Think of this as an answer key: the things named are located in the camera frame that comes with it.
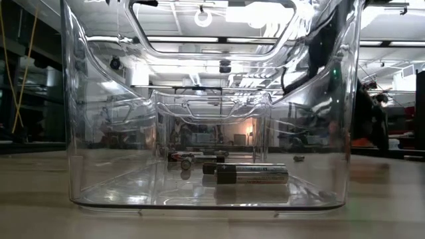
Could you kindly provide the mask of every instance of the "wooden table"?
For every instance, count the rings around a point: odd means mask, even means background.
[[[0,238],[424,238],[425,163],[352,156],[349,202],[319,214],[94,212],[68,200],[64,152],[0,156]]]

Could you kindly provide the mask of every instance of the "transparent plastic container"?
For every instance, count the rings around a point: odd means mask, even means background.
[[[363,5],[62,0],[70,199],[104,208],[344,205]],[[206,173],[222,162],[284,164],[287,177]]]

